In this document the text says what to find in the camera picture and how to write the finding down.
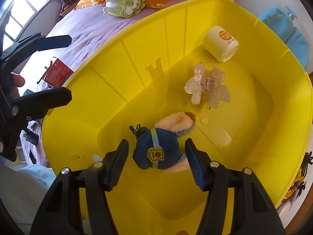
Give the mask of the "person's left hand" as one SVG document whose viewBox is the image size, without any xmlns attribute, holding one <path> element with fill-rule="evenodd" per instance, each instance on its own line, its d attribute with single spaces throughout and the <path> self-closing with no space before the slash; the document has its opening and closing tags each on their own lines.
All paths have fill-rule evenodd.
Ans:
<svg viewBox="0 0 313 235">
<path fill-rule="evenodd" d="M 13 84 L 11 89 L 11 96 L 13 99 L 15 99 L 20 96 L 18 88 L 21 88 L 23 87 L 23 85 L 25 85 L 25 79 L 21 75 L 13 72 L 11 72 L 10 78 Z"/>
</svg>

